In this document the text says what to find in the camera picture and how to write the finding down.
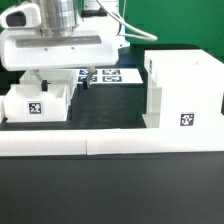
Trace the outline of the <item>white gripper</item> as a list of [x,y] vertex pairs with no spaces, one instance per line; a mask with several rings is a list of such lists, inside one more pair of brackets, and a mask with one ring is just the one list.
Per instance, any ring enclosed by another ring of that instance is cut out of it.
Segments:
[[39,70],[88,67],[83,88],[90,88],[94,66],[115,65],[118,49],[105,36],[93,30],[78,30],[72,37],[45,38],[35,29],[4,30],[0,34],[0,58],[8,71],[33,70],[42,92],[48,81]]

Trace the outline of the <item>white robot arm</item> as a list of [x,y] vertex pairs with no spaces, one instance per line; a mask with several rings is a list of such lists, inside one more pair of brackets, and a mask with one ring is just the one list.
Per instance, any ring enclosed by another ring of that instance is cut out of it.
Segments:
[[0,61],[8,71],[112,66],[121,42],[109,14],[83,17],[75,0],[26,0],[0,13]]

